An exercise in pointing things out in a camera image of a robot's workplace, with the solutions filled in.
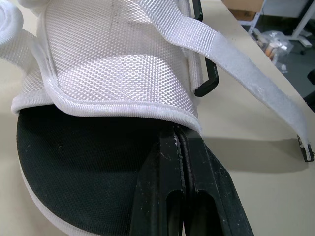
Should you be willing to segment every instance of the table surface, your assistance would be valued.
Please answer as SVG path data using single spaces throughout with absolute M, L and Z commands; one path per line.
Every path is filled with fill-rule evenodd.
M 219 0 L 202 0 L 204 22 L 225 35 L 289 95 L 306 115 L 315 147 L 315 114 Z M 36 17 L 20 8 L 24 29 Z M 64 236 L 39 212 L 24 186 L 11 101 L 21 73 L 0 61 L 0 236 Z M 218 87 L 198 107 L 203 137 L 229 170 L 256 236 L 315 235 L 315 164 L 303 161 L 296 134 L 219 69 Z

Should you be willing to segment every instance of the white trim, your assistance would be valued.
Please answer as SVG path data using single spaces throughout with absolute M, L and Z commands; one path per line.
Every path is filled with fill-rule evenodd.
M 16 96 L 12 101 L 11 111 L 18 115 L 19 111 L 24 108 L 38 107 L 54 104 L 44 89 L 22 93 Z

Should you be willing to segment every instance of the black plastic clip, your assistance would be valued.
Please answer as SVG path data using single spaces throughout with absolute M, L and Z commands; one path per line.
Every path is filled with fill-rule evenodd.
M 200 0 L 192 0 L 193 4 L 193 11 L 195 13 L 195 19 L 202 22 L 203 20 L 203 13 Z M 215 87 L 219 84 L 219 75 L 217 71 L 217 65 L 214 64 L 209 59 L 206 59 L 206 66 L 208 72 L 208 80 L 204 82 L 201 86 L 199 86 L 195 90 L 196 97 L 203 97 L 210 93 Z

